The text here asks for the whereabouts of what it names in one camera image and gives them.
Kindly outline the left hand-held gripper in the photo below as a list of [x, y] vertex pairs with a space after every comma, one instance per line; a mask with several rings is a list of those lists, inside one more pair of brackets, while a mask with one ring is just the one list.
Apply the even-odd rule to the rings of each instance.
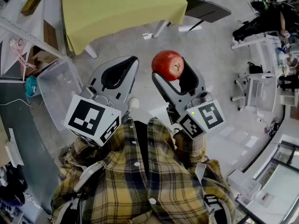
[[72, 97], [64, 126], [89, 144], [104, 146], [128, 111], [125, 101], [138, 67], [136, 56], [121, 56], [100, 65], [89, 80], [91, 86], [85, 85]]

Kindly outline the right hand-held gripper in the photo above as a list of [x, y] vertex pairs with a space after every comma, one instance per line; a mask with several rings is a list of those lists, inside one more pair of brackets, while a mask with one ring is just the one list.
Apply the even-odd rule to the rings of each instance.
[[226, 120], [218, 100], [204, 90], [204, 79], [182, 57], [184, 69], [179, 78], [180, 92], [160, 73], [152, 72], [152, 81], [163, 99], [170, 104], [167, 110], [171, 123], [178, 124], [193, 140], [223, 125]]

